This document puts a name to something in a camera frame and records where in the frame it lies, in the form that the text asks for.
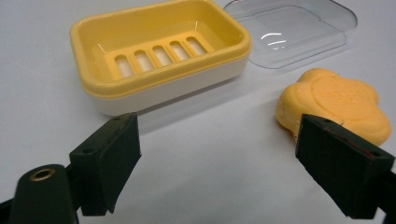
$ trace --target white surface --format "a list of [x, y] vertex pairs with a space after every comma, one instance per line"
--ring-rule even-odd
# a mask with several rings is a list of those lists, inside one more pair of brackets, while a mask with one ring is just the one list
[[[73, 22], [153, 2], [0, 2], [0, 202], [13, 197], [27, 171], [67, 165], [68, 153], [109, 119], [79, 86]], [[374, 221], [344, 217], [295, 159], [294, 142], [274, 118], [281, 91], [320, 66], [371, 84], [396, 127], [396, 1], [338, 2], [358, 16], [353, 49], [291, 71], [248, 63], [240, 77], [141, 113], [143, 157], [115, 214], [80, 222], [381, 223], [380, 210]], [[396, 155], [396, 133], [382, 148]]]

